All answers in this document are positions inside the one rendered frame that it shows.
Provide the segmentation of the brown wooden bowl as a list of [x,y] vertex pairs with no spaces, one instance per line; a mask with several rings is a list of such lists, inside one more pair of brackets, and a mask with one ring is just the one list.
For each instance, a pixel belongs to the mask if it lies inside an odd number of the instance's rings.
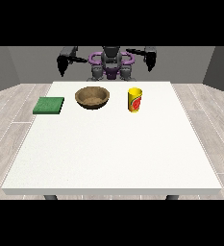
[[98,110],[110,99],[110,93],[100,86],[86,86],[75,93],[75,100],[86,110]]

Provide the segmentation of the yellow cup with melon print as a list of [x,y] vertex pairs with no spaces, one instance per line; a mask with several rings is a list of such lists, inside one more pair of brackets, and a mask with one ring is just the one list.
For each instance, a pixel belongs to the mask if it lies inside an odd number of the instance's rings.
[[131,87],[128,90],[128,110],[138,112],[142,97],[142,90],[138,87]]

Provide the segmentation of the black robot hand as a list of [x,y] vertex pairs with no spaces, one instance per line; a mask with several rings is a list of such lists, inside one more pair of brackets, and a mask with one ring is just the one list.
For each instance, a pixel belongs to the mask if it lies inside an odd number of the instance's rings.
[[63,56],[63,55],[59,55],[57,57],[57,66],[58,66],[58,69],[59,69],[59,72],[60,72],[61,76],[64,75],[68,65],[70,63],[73,63],[73,62],[86,63],[87,60],[83,59],[83,58],[71,57],[71,56]]
[[155,67],[156,59],[157,59],[156,53],[149,54],[149,53],[146,53],[144,49],[143,50],[127,49],[127,52],[134,54],[134,55],[143,56],[143,61],[146,63],[149,72],[151,72],[152,69]]

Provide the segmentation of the green square pad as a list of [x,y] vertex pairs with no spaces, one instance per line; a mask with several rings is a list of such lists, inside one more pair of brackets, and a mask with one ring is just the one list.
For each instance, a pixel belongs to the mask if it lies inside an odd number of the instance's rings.
[[63,102],[63,97],[40,97],[33,109],[33,114],[59,114]]

